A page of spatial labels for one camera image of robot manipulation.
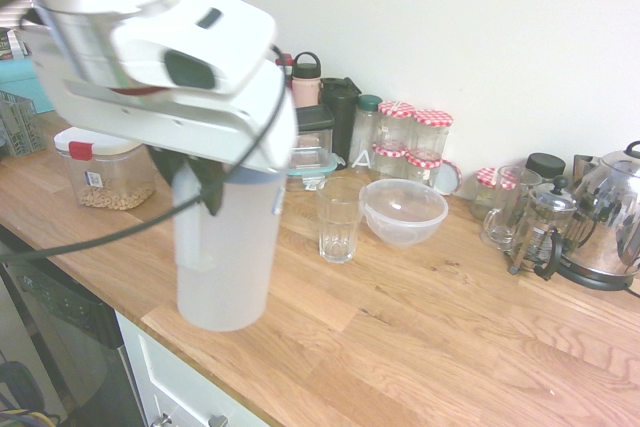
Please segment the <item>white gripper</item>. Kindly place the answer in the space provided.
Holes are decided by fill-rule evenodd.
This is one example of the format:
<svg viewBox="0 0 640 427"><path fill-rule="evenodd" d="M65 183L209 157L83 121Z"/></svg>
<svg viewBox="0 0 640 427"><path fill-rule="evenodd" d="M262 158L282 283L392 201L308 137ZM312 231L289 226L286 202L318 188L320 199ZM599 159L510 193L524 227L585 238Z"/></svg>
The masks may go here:
<svg viewBox="0 0 640 427"><path fill-rule="evenodd" d="M135 97L80 80L54 44L33 45L31 51L39 80L62 118L75 127L150 145L149 155L171 189L181 181L184 154L200 157L191 160L191 170L212 216L222 206L226 172L221 162L264 172L289 164L297 136L295 109L283 74L270 61L232 96L173 89Z"/></svg>

